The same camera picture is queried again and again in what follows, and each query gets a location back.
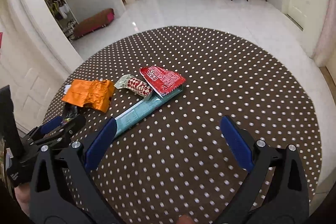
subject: brown polka dot tablecloth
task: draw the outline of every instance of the brown polka dot tablecloth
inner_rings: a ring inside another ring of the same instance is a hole
[[[171,26],[126,37],[97,52],[67,79],[45,121],[61,114],[64,86],[73,79],[142,78],[140,67],[157,65],[186,78],[184,90],[116,139],[91,172],[97,188],[126,223],[175,223],[190,215],[211,223],[243,183],[242,170],[221,136],[220,120],[230,115],[257,140],[272,147],[296,146],[310,199],[318,183],[321,144],[314,106],[296,79],[271,54],[232,34]],[[88,109],[82,140],[142,97],[116,90],[110,109]],[[65,171],[74,200],[80,199]],[[252,208],[260,206],[272,179],[270,168]]]

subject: red snack wrapper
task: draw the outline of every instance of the red snack wrapper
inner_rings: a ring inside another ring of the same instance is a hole
[[[156,66],[141,68],[140,74],[162,98],[185,82],[178,73]]]
[[[153,89],[146,82],[135,78],[133,75],[123,75],[114,86],[117,89],[130,89],[134,93],[145,98],[153,92]]]

